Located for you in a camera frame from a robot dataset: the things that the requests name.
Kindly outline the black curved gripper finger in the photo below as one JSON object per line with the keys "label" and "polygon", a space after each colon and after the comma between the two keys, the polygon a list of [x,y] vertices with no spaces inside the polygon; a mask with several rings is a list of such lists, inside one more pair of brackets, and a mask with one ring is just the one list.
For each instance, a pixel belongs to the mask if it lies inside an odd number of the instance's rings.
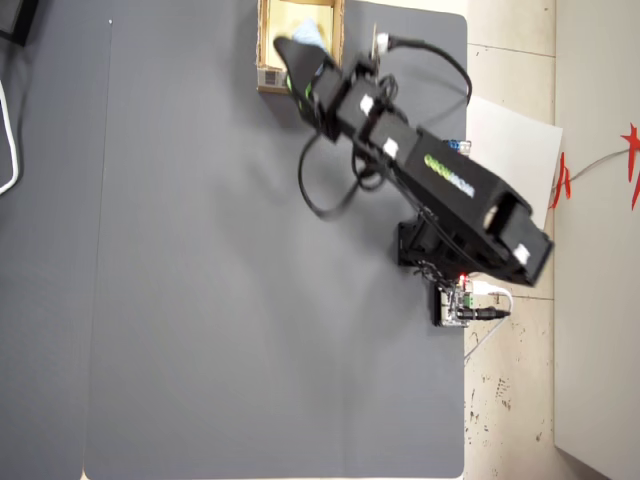
{"label": "black curved gripper finger", "polygon": [[292,89],[306,89],[325,65],[334,65],[333,58],[317,45],[279,36],[273,46],[286,67]]}

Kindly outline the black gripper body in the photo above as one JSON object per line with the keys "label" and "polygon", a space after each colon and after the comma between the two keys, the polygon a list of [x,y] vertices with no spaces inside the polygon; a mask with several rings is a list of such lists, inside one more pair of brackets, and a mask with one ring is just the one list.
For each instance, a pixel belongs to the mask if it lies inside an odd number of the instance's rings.
{"label": "black gripper body", "polygon": [[401,117],[377,80],[377,62],[357,58],[343,71],[330,58],[308,65],[308,122],[320,137],[345,136],[357,146],[398,146]]}

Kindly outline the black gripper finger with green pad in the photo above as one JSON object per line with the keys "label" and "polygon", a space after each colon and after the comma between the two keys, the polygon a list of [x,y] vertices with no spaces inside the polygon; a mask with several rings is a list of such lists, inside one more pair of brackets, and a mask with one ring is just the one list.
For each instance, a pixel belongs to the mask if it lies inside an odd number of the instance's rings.
{"label": "black gripper finger with green pad", "polygon": [[316,131],[321,130],[321,111],[319,101],[313,93],[313,87],[319,79],[319,74],[315,74],[312,80],[305,87],[302,94],[297,94],[293,89],[293,82],[290,74],[286,75],[286,87],[288,93],[294,100],[298,108],[298,112],[304,122],[314,128]]}

